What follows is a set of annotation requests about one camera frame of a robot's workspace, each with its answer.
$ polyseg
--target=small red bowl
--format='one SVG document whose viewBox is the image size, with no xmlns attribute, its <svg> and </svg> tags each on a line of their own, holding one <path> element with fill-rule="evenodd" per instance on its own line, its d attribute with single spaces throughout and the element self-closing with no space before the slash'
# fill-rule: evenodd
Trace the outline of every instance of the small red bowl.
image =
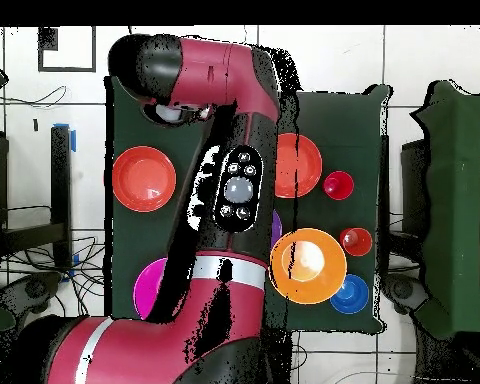
<svg viewBox="0 0 480 384">
<path fill-rule="evenodd" d="M 133 147 L 114 162 L 112 187 L 117 200 L 128 209 L 153 212 L 172 197 L 176 189 L 176 171 L 160 150 Z"/>
<path fill-rule="evenodd" d="M 372 235 L 364 228 L 346 228 L 340 234 L 340 243 L 352 256 L 364 256 L 372 248 Z"/>
<path fill-rule="evenodd" d="M 322 190 L 333 200 L 345 200 L 354 191 L 354 180 L 344 171 L 335 171 L 324 180 Z"/>
</svg>

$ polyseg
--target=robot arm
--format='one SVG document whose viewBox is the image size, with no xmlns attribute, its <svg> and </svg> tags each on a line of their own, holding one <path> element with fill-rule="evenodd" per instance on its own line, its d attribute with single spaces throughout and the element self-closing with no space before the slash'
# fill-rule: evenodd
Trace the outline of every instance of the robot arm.
<svg viewBox="0 0 480 384">
<path fill-rule="evenodd" d="M 231 43 L 135 34 L 114 44 L 109 71 L 144 105 L 216 112 L 147 322 L 38 320 L 20 337 L 20 351 L 30 349 L 20 352 L 30 361 L 22 369 L 42 384 L 253 384 L 279 115 L 270 57 Z"/>
</svg>

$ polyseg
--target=silver stripe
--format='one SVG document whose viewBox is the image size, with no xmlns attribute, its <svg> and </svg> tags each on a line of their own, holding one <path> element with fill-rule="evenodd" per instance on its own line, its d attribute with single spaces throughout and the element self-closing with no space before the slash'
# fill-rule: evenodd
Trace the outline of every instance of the silver stripe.
<svg viewBox="0 0 480 384">
<path fill-rule="evenodd" d="M 225 259 L 233 264 L 232 281 L 265 290 L 265 267 L 227 256 L 197 256 L 192 278 L 217 278 Z"/>
<path fill-rule="evenodd" d="M 85 384 L 87 381 L 87 369 L 89 368 L 89 364 L 92 361 L 92 355 L 94 353 L 94 349 L 98 345 L 101 336 L 105 332 L 105 330 L 112 324 L 114 320 L 108 317 L 105 321 L 103 321 L 91 334 L 89 340 L 82 350 L 82 354 L 80 355 L 80 362 L 78 363 L 78 368 L 76 369 L 75 374 L 75 384 Z"/>
</svg>

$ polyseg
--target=red plate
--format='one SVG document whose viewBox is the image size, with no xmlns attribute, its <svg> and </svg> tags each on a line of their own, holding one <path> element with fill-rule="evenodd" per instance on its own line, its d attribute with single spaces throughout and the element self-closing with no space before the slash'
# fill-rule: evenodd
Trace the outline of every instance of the red plate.
<svg viewBox="0 0 480 384">
<path fill-rule="evenodd" d="M 112 169 L 114 195 L 128 209 L 152 212 L 164 206 L 176 188 L 176 171 L 160 150 L 138 146 L 126 150 Z"/>
<path fill-rule="evenodd" d="M 277 139 L 276 196 L 295 197 L 295 170 L 297 170 L 297 197 L 308 194 L 322 174 L 322 156 L 309 138 L 299 135 L 299 154 L 295 148 L 297 135 L 281 134 Z"/>
</svg>

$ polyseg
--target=orange bowl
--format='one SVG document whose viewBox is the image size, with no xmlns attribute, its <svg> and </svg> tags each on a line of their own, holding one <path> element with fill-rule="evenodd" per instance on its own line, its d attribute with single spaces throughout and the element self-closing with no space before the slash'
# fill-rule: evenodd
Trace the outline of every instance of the orange bowl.
<svg viewBox="0 0 480 384">
<path fill-rule="evenodd" d="M 330 299 L 346 274 L 347 260 L 340 244 L 314 228 L 285 234 L 270 255 L 270 279 L 275 289 L 302 305 Z"/>
</svg>

